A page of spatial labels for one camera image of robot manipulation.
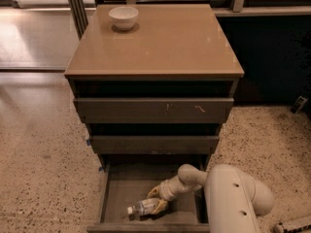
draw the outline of white bowl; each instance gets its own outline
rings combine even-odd
[[[138,11],[133,7],[116,7],[109,12],[112,23],[122,31],[130,30],[138,17]]]

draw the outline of brown tabletop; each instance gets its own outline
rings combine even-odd
[[[137,23],[118,31],[98,6],[65,72],[67,78],[119,76],[242,77],[209,5],[133,5]]]

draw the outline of plastic bottle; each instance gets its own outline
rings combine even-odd
[[[159,198],[150,198],[138,201],[134,206],[127,208],[129,215],[138,214],[139,216],[149,215],[155,210],[159,203]]]

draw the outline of white robotic arm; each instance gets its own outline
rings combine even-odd
[[[264,183],[236,167],[216,165],[209,174],[189,164],[153,193],[172,201],[181,193],[204,188],[211,233],[259,233],[257,216],[271,212],[274,196]]]

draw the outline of speckled floor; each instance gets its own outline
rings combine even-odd
[[[62,74],[0,76],[0,232],[86,232],[102,192],[99,161]],[[288,107],[234,107],[210,167],[229,163],[267,183],[279,221],[311,214],[311,122]]]

